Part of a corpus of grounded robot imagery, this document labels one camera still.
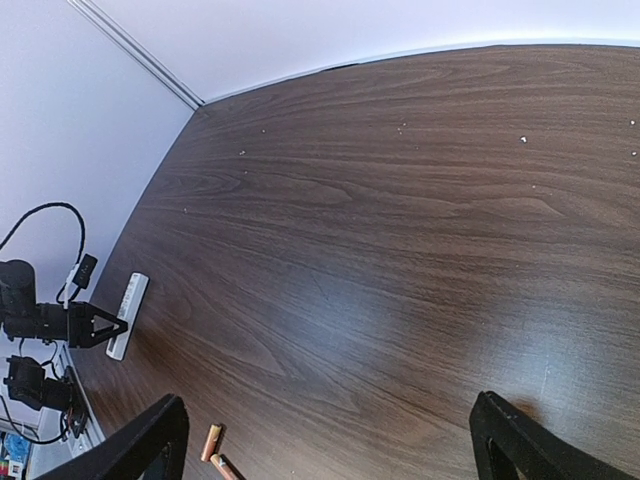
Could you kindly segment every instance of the dark wood grain surface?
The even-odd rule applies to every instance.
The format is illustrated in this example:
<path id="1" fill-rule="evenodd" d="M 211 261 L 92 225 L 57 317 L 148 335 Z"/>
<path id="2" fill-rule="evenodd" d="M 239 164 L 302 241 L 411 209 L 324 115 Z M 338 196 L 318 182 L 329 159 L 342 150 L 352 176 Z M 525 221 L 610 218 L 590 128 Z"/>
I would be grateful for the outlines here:
<path id="1" fill-rule="evenodd" d="M 74 355 L 106 431 L 174 392 L 185 478 L 222 422 L 249 479 L 472 479 L 492 389 L 640 475 L 639 67 L 468 50 L 201 109 L 94 295 L 152 279 L 126 361 Z"/>

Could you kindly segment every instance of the black cable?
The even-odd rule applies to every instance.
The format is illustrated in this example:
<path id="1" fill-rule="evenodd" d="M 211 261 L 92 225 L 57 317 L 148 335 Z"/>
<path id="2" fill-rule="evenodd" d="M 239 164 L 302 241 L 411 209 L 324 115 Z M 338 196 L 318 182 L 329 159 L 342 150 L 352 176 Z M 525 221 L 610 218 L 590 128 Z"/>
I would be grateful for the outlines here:
<path id="1" fill-rule="evenodd" d="M 9 420 L 9 423 L 11 424 L 11 426 L 13 427 L 13 429 L 16 431 L 16 433 L 18 435 L 20 435 L 22 438 L 24 438 L 25 440 L 35 444 L 35 445 L 51 445 L 52 443 L 56 443 L 57 441 L 61 440 L 69 431 L 69 427 L 67 426 L 63 432 L 60 433 L 60 435 L 58 435 L 55 438 L 49 439 L 49 440 L 36 440 L 34 438 L 29 438 L 27 437 L 24 433 L 22 433 L 18 427 L 16 426 L 15 423 L 13 423 L 13 419 L 11 418 L 11 415 L 9 414 L 9 407 L 7 407 L 7 402 L 4 399 L 3 396 L 0 395 L 0 400 L 2 400 L 2 406 L 4 407 L 4 412 L 7 415 L 7 420 Z"/>
<path id="2" fill-rule="evenodd" d="M 60 377 L 58 376 L 58 373 L 56 372 L 56 367 L 53 364 L 53 361 L 56 359 L 56 355 L 58 355 L 58 342 L 56 342 L 55 340 L 51 340 L 51 343 L 55 343 L 56 349 L 54 350 L 53 355 L 51 355 L 51 358 L 49 360 L 47 360 L 46 362 L 41 363 L 40 366 L 42 368 L 46 368 L 47 365 L 51 365 L 51 371 L 53 372 L 53 376 L 56 377 L 57 380 L 60 380 Z"/>
<path id="3" fill-rule="evenodd" d="M 78 257 L 76 258 L 76 262 L 74 263 L 74 265 L 80 263 L 80 260 L 82 260 L 82 255 L 84 253 L 84 244 L 85 244 L 86 234 L 87 234 L 86 227 L 84 224 L 84 218 L 82 218 L 82 215 L 80 215 L 80 212 L 78 211 L 78 209 L 67 202 L 49 202 L 29 210 L 22 217 L 20 217 L 20 220 L 16 222 L 16 224 L 13 226 L 11 231 L 7 234 L 4 240 L 2 240 L 2 242 L 0 243 L 0 250 L 2 250 L 7 243 L 9 243 L 9 240 L 11 240 L 11 237 L 15 235 L 15 233 L 18 231 L 18 228 L 20 228 L 20 225 L 22 225 L 22 223 L 27 218 L 29 218 L 31 215 L 34 215 L 42 210 L 46 210 L 47 208 L 66 208 L 67 210 L 70 210 L 71 212 L 73 212 L 73 214 L 78 219 L 78 224 L 80 225 L 80 248 L 78 249 Z M 60 300 L 60 296 L 64 292 L 65 286 L 66 286 L 66 280 L 65 280 L 65 284 L 62 286 L 62 288 L 58 292 L 58 295 L 56 295 L 56 302 L 60 304 L 63 303 L 62 300 Z M 78 293 L 80 293 L 79 288 L 76 289 L 76 291 L 71 296 L 70 300 L 75 300 L 75 298 L 78 296 Z"/>
<path id="4" fill-rule="evenodd" d="M 62 441 L 64 442 L 66 440 L 65 435 L 68 433 L 69 429 L 67 428 L 65 430 L 65 425 L 68 425 L 68 421 L 65 417 L 65 412 L 60 412 L 60 435 L 62 435 Z"/>
<path id="5" fill-rule="evenodd" d="M 38 441 L 40 441 L 40 435 L 38 435 L 38 432 L 36 431 L 36 429 L 35 429 L 35 428 L 33 428 L 33 427 L 29 427 L 29 426 L 25 425 L 24 423 L 22 424 L 22 427 L 23 427 L 23 428 L 26 428 L 26 429 L 27 429 L 27 430 L 29 430 L 31 433 L 33 433 L 33 434 L 36 436 L 36 439 L 37 439 Z"/>

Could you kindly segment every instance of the black plug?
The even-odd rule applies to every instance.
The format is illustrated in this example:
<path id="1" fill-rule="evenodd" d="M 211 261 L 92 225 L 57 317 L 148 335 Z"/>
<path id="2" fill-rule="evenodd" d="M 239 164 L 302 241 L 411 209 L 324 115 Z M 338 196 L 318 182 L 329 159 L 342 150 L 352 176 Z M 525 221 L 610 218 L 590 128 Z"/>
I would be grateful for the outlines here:
<path id="1" fill-rule="evenodd" d="M 78 267 L 78 271 L 73 276 L 73 283 L 83 290 L 86 289 L 89 286 L 91 274 L 95 270 L 97 263 L 98 259 L 96 257 L 92 257 L 85 253 L 84 257 L 82 257 L 82 261 L 80 262 L 80 266 Z"/>

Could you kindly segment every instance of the power strip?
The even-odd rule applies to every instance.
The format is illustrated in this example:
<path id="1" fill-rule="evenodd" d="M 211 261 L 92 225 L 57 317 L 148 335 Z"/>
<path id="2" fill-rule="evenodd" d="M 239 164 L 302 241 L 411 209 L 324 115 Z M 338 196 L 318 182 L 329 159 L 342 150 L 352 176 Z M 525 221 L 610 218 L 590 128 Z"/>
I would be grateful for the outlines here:
<path id="1" fill-rule="evenodd" d="M 129 338 L 133 332 L 138 310 L 142 304 L 144 293 L 149 285 L 149 277 L 141 273 L 131 275 L 127 291 L 122 298 L 118 318 L 129 324 L 129 328 L 125 333 L 121 333 L 115 338 L 109 340 L 107 344 L 107 355 L 114 360 L 122 361 L 129 345 Z"/>
<path id="2" fill-rule="evenodd" d="M 61 372 L 67 368 L 75 369 L 73 360 L 71 359 L 71 355 L 69 354 L 69 349 L 67 345 L 64 345 L 60 352 L 60 358 L 56 367 L 56 371 Z M 89 404 L 89 401 L 87 399 L 87 394 L 85 393 L 84 388 L 82 387 L 82 384 L 80 382 L 78 382 L 78 387 L 80 388 L 82 397 L 84 398 L 84 401 L 89 409 L 89 421 L 87 422 L 84 432 L 80 435 L 79 438 L 75 438 L 73 435 L 69 435 L 69 439 L 66 443 L 68 444 L 69 450 L 71 451 L 71 456 L 73 458 L 77 457 L 78 455 L 82 455 L 87 450 L 92 449 L 105 440 L 105 435 L 102 432 L 100 425 L 98 425 L 98 422 L 96 421 L 96 416 L 91 409 L 91 405 Z"/>

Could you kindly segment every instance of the white wall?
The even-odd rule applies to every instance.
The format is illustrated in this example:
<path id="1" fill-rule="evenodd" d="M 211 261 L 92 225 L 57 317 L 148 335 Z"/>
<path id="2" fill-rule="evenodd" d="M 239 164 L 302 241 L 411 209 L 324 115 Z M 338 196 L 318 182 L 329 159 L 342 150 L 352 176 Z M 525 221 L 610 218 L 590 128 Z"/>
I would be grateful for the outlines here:
<path id="1" fill-rule="evenodd" d="M 87 252 L 99 259 L 92 290 L 191 114 L 64 0 L 0 0 L 0 238 L 38 204 L 76 205 L 87 223 Z M 38 300 L 53 301 L 78 238 L 71 213 L 41 212 L 0 260 L 31 262 Z M 0 378 L 6 375 L 2 357 L 16 345 L 0 335 Z M 43 359 L 53 347 L 36 342 L 26 348 Z M 14 413 L 34 420 L 26 407 Z"/>
<path id="2" fill-rule="evenodd" d="M 354 60 L 496 43 L 640 46 L 638 0 L 94 0 L 205 100 Z"/>

